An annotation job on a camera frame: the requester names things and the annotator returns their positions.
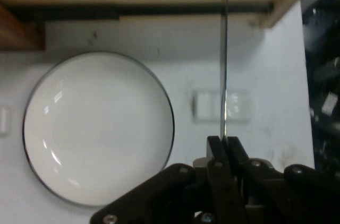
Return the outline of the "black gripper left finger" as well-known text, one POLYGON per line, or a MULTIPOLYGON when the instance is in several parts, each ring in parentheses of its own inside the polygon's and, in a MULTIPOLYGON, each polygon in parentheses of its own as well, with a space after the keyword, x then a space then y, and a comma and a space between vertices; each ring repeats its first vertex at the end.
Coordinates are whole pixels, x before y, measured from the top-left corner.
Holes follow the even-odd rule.
POLYGON ((173 164, 97 211, 90 223, 227 223, 225 151, 207 138, 207 163, 173 164))

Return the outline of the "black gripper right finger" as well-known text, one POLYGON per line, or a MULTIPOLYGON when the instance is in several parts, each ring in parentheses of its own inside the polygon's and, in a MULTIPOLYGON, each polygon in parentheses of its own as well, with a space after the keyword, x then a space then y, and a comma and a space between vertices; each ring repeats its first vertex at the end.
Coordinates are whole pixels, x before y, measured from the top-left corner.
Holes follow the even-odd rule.
POLYGON ((339 179, 294 164, 283 172, 269 161, 250 158, 237 137, 226 138, 226 152, 247 203, 272 210, 283 223, 339 223, 339 179))

